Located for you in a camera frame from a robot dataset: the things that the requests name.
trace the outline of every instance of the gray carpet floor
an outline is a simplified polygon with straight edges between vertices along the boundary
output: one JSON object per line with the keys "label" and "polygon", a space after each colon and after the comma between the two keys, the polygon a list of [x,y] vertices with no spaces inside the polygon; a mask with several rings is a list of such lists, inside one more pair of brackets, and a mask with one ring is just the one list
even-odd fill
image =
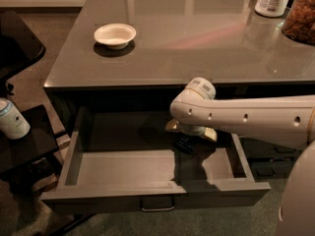
{"label": "gray carpet floor", "polygon": [[[11,99],[20,110],[44,104],[54,132],[63,129],[43,84],[77,18],[77,14],[21,14],[47,48],[45,56],[10,80]],[[97,214],[67,235],[212,235],[271,236],[278,221],[278,208],[285,179],[268,179],[272,190],[254,206]],[[14,196],[0,181],[0,235],[48,235],[72,219],[54,213],[39,198]]]}

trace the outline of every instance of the drawer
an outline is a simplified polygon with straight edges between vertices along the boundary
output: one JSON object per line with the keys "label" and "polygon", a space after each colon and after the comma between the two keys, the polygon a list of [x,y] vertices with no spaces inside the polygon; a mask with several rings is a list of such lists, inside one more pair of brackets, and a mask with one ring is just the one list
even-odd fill
{"label": "drawer", "polygon": [[166,111],[93,112],[81,107],[58,186],[41,199],[55,212],[156,211],[252,206],[269,190],[256,183],[238,137],[174,148]]}

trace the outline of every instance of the white can on chair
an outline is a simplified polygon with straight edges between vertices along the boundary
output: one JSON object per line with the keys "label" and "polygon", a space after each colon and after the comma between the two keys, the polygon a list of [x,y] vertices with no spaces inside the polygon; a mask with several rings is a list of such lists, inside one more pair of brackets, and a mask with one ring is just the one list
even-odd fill
{"label": "white can on chair", "polygon": [[19,139],[30,130],[30,124],[8,99],[0,98],[0,131],[8,139]]}

